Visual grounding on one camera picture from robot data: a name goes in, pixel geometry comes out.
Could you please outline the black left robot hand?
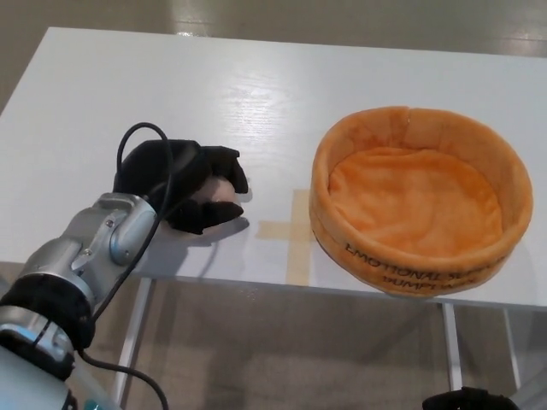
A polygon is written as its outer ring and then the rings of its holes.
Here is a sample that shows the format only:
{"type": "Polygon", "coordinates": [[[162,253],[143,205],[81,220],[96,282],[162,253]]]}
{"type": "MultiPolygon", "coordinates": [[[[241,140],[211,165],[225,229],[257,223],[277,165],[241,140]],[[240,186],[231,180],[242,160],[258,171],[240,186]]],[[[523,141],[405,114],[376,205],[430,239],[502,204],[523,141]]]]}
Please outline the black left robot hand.
{"type": "MultiPolygon", "coordinates": [[[[171,228],[201,235],[207,228],[235,220],[244,210],[231,201],[199,202],[192,196],[208,179],[229,182],[237,194],[249,191],[247,178],[238,163],[240,153],[224,146],[202,146],[193,140],[172,140],[174,176],[163,219],[171,228]]],[[[160,211],[168,181],[168,163],[163,142],[148,140],[138,145],[115,176],[113,191],[143,197],[160,211]]]]}

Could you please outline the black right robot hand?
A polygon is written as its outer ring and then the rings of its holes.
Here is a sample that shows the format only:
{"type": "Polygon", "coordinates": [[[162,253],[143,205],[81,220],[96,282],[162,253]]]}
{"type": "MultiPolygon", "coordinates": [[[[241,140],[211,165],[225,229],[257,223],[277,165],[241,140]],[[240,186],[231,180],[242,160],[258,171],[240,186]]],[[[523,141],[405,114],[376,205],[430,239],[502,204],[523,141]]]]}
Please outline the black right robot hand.
{"type": "Polygon", "coordinates": [[[431,396],[422,402],[423,410],[519,410],[508,397],[485,389],[462,387],[431,396]]]}

